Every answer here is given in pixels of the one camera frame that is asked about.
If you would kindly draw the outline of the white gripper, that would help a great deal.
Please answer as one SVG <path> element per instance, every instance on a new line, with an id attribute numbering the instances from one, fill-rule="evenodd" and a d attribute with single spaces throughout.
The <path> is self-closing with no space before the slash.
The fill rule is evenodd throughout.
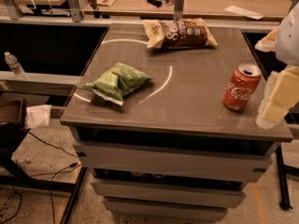
<path id="1" fill-rule="evenodd" d="M 278 60 L 299 65 L 299 4 L 283 19 L 279 27 L 259 40 L 259 51 L 276 51 Z M 271 129 L 299 102 L 299 67 L 287 66 L 281 72 L 272 72 L 267 79 L 263 99 L 258 109 L 256 124 Z"/>

